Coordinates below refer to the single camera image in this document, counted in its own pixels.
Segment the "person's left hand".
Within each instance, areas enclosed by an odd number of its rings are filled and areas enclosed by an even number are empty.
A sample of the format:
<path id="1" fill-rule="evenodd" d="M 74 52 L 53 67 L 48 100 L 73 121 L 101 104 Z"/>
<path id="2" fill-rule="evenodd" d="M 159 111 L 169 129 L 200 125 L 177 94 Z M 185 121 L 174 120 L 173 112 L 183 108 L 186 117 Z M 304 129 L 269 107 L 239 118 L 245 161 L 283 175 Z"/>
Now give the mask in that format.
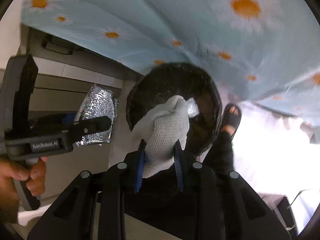
<path id="1" fill-rule="evenodd" d="M 30 168 L 24 168 L 17 162 L 1 158 L 1 211 L 11 223 L 17 223 L 20 199 L 14 181 L 25 181 L 27 189 L 33 196 L 45 191 L 47 157 L 41 157 Z"/>

